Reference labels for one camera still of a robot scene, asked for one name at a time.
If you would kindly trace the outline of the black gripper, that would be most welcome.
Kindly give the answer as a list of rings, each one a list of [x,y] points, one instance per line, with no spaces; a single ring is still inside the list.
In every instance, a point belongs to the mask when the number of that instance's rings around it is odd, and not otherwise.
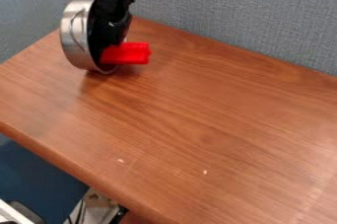
[[[93,45],[98,50],[122,42],[131,22],[129,8],[134,1],[93,1],[90,35],[93,36]]]

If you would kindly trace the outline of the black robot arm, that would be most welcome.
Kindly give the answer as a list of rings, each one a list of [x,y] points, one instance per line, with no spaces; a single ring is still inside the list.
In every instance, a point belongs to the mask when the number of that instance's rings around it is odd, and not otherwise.
[[[94,0],[91,6],[93,27],[89,35],[93,45],[102,50],[118,45],[131,22],[130,5],[135,0]]]

